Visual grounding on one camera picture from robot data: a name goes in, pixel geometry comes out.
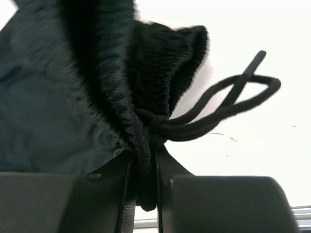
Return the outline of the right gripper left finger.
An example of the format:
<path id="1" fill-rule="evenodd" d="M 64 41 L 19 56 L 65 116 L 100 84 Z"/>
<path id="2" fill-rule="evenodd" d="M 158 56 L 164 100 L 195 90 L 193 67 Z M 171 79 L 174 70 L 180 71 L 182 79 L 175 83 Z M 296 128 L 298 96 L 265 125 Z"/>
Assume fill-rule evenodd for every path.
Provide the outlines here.
<path id="1" fill-rule="evenodd" d="M 124 151 L 100 169 L 77 175 L 3 172 L 3 233 L 131 233 L 135 159 Z"/>

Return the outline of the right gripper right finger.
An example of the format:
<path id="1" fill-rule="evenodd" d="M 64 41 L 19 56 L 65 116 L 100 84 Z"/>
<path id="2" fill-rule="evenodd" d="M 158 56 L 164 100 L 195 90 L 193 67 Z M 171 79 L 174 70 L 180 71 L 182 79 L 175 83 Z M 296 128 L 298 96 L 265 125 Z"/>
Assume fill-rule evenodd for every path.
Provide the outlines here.
<path id="1" fill-rule="evenodd" d="M 271 177 L 195 176 L 164 146 L 155 152 L 161 233 L 296 233 L 283 189 Z"/>

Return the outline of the black shorts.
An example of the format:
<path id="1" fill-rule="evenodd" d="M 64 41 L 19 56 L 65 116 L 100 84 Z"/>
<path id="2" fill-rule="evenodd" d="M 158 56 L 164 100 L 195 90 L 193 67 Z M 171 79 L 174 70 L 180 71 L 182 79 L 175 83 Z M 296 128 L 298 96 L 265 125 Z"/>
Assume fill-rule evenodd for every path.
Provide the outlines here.
<path id="1" fill-rule="evenodd" d="M 172 29 L 134 18 L 131 0 L 18 0 L 1 45 L 21 69 L 46 78 L 72 111 L 86 114 L 138 162 L 138 201 L 158 206 L 155 150 L 166 141 L 202 137 L 222 120 L 251 110 L 281 86 L 255 75 L 260 51 L 245 72 L 210 87 L 186 114 L 172 118 L 208 52 L 206 27 Z"/>

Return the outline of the aluminium front rail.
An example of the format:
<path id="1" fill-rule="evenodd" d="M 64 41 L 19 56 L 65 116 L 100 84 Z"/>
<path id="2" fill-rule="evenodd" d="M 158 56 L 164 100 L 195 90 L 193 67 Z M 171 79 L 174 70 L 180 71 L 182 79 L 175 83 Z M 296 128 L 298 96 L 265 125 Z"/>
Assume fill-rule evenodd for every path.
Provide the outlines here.
<path id="1" fill-rule="evenodd" d="M 292 209 L 293 215 L 301 231 L 311 231 L 311 207 L 299 206 Z M 143 211 L 140 207 L 135 211 L 135 233 L 157 233 L 157 210 Z"/>

